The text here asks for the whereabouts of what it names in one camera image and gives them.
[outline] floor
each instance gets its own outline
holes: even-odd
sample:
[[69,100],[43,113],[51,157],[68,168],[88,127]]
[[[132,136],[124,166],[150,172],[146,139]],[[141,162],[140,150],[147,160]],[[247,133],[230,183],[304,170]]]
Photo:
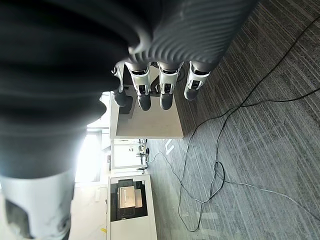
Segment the floor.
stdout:
[[[263,0],[197,100],[185,100],[186,82],[178,83],[175,99],[185,137],[167,146],[167,139],[149,140],[151,158],[159,151],[166,155],[174,146],[167,158],[181,177],[187,143],[195,127],[241,103],[319,15],[319,0]],[[247,103],[292,99],[319,87],[320,20]],[[183,184],[202,200],[209,194],[216,140],[224,120],[203,124],[187,156]],[[218,151],[228,180],[287,194],[320,218],[320,92],[295,102],[241,108],[230,117]],[[320,222],[292,201],[230,184],[204,205],[199,231],[188,232],[177,212],[180,184],[163,156],[156,157],[149,171],[159,240],[320,240]],[[196,227],[200,204],[185,190],[180,212],[188,228]]]

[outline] robotic finger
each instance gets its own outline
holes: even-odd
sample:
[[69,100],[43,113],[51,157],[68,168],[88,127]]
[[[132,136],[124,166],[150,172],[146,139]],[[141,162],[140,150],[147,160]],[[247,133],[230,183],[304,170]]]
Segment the robotic finger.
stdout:
[[138,95],[139,106],[143,111],[148,111],[151,107],[150,98],[150,71],[149,63],[131,64],[125,63],[131,74],[132,82]]
[[190,61],[189,73],[184,89],[185,99],[192,101],[197,97],[199,89],[205,84],[210,73],[211,68],[210,66],[208,67],[208,64]]
[[163,110],[171,108],[173,103],[174,89],[177,84],[179,71],[184,63],[166,64],[158,62],[160,75],[160,106]]

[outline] striped carpet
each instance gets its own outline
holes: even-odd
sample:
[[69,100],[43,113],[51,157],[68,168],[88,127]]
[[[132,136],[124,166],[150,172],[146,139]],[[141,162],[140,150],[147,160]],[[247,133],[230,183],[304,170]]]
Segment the striped carpet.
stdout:
[[[181,176],[188,140],[204,120],[245,99],[315,18],[319,0],[264,0],[231,44],[197,100],[175,90],[184,139],[172,140],[168,160]],[[320,20],[248,99],[286,100],[320,87]],[[202,200],[209,194],[216,140],[225,118],[203,124],[187,157],[183,184]],[[149,140],[151,158],[166,153],[167,140]],[[288,103],[241,108],[219,142],[226,178],[287,194],[320,218],[320,92]],[[200,229],[190,233],[177,213],[180,185],[163,157],[149,166],[159,240],[320,240],[320,222],[290,200],[246,186],[226,184],[204,205]],[[200,204],[182,190],[181,215],[194,228]]]

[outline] white wall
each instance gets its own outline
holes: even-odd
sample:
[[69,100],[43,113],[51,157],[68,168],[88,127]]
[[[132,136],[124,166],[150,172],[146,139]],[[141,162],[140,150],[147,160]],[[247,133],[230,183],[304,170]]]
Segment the white wall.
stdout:
[[[76,187],[71,206],[72,226],[69,240],[105,240],[101,231],[107,225],[107,185]],[[5,218],[4,196],[0,192],[0,240],[16,240],[10,232]]]

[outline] beige box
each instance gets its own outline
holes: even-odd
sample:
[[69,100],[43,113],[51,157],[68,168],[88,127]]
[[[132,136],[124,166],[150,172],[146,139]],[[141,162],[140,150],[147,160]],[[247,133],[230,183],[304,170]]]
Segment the beige box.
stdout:
[[135,187],[126,186],[118,188],[119,208],[132,208],[136,206]]

